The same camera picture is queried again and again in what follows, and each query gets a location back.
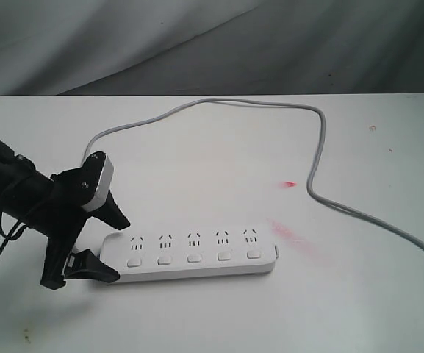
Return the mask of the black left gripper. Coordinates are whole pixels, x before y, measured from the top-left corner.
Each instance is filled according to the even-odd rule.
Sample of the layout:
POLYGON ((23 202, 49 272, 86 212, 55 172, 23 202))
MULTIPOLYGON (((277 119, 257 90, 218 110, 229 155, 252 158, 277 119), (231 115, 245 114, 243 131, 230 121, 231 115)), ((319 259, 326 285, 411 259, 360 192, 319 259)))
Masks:
MULTIPOLYGON (((90 279, 104 283, 119 280, 119 273, 100 261, 91 250, 71 253, 90 217, 81 201, 82 183, 88 180, 85 167, 40 177, 46 202, 40 217, 40 229, 48 238, 40 284, 48 289, 64 287, 65 279, 90 279)), ((105 203, 96 210, 96 219, 116 230, 130 227, 130 221, 116 204, 111 191, 105 203)))

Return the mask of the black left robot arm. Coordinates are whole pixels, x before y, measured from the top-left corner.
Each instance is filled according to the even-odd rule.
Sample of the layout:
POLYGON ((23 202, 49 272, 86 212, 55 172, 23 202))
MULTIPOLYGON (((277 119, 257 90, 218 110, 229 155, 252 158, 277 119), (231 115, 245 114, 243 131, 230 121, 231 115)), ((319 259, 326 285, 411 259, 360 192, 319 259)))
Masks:
POLYGON ((34 163, 0 140, 0 236, 7 245, 34 229, 47 238, 40 284, 57 290, 69 279, 113 283, 120 274, 87 249, 75 250, 86 221, 129 227, 110 191, 114 167, 97 151, 80 167, 44 176, 34 163))

